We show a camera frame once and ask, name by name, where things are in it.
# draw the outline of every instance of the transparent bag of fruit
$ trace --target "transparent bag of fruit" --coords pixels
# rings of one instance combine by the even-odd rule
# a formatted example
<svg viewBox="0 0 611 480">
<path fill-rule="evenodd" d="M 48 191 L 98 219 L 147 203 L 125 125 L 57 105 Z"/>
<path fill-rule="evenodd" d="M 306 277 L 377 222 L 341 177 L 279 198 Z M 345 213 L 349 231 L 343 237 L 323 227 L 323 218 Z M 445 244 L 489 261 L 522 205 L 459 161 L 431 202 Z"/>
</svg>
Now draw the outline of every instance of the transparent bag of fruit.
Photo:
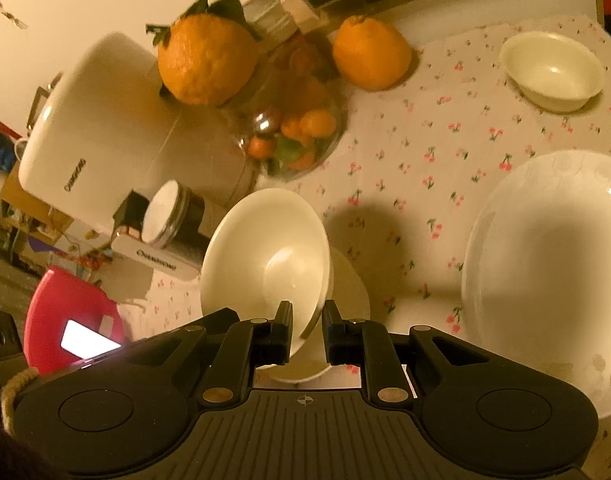
<svg viewBox="0 0 611 480">
<path fill-rule="evenodd" d="M 248 83 L 223 108 L 236 140 L 272 177 L 315 168 L 343 132 L 343 101 L 325 37 L 304 35 L 277 0 L 250 0 L 263 52 Z"/>
</svg>

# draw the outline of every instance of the table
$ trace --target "table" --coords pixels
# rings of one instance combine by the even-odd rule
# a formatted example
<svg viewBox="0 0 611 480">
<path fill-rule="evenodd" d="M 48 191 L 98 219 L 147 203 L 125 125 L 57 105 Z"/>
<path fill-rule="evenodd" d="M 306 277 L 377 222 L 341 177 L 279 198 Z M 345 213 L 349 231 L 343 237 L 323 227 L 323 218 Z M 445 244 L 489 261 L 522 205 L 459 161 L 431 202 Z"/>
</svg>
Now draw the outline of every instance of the table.
<svg viewBox="0 0 611 480">
<path fill-rule="evenodd" d="M 497 57 L 523 30 L 573 37 L 605 66 L 604 91 L 567 116 L 539 110 L 508 81 Z M 461 268 L 472 225 L 490 192 L 513 168 L 560 149 L 611 154 L 611 38 L 586 16 L 490 25 L 426 44 L 413 76 L 393 90 L 351 91 L 348 128 L 319 168 L 281 186 L 319 213 L 330 244 L 367 286 L 372 319 L 391 332 L 429 324 L 467 338 Z M 155 274 L 143 314 L 127 323 L 147 336 L 200 316 L 198 283 Z M 353 369 L 316 384 L 356 382 Z M 611 478 L 611 417 L 585 465 Z"/>
</svg>

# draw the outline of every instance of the blue plush toy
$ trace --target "blue plush toy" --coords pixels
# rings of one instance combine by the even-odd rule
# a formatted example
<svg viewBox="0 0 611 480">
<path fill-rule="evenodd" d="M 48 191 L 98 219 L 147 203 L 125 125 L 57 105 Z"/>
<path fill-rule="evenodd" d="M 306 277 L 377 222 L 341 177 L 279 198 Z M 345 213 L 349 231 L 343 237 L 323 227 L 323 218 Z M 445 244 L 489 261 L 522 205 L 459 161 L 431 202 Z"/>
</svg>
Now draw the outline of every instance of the blue plush toy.
<svg viewBox="0 0 611 480">
<path fill-rule="evenodd" d="M 0 170 L 9 174 L 15 163 L 14 142 L 0 132 Z"/>
</svg>

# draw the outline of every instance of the red chair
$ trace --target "red chair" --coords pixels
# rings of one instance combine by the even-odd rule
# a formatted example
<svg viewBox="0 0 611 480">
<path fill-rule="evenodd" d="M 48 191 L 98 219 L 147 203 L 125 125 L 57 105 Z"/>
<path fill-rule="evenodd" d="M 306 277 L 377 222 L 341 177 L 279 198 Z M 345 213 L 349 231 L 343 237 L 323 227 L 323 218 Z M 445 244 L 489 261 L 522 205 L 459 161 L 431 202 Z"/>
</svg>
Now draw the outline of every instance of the red chair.
<svg viewBox="0 0 611 480">
<path fill-rule="evenodd" d="M 125 332 L 116 303 L 91 283 L 60 267 L 49 267 L 29 305 L 23 341 L 28 364 L 43 375 L 79 361 L 61 348 L 65 325 L 71 319 L 98 332 L 104 316 L 114 320 L 109 339 L 121 344 Z"/>
</svg>

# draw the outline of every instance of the jar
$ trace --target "jar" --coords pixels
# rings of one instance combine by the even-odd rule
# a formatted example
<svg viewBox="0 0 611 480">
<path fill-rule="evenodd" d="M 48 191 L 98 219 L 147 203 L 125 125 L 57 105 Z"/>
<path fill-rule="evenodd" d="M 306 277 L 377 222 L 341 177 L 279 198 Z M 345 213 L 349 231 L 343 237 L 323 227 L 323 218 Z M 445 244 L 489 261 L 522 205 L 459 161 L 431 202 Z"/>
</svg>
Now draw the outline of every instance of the jar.
<svg viewBox="0 0 611 480">
<path fill-rule="evenodd" d="M 210 207 L 213 205 L 189 187 L 169 180 L 156 192 L 145 211 L 141 240 L 200 269 L 210 241 L 201 232 Z"/>
<path fill-rule="evenodd" d="M 279 1 L 250 0 L 244 11 L 262 55 L 222 111 L 239 147 L 268 176 L 290 180 L 315 168 L 339 140 L 339 75 L 327 39 L 304 35 Z"/>
</svg>

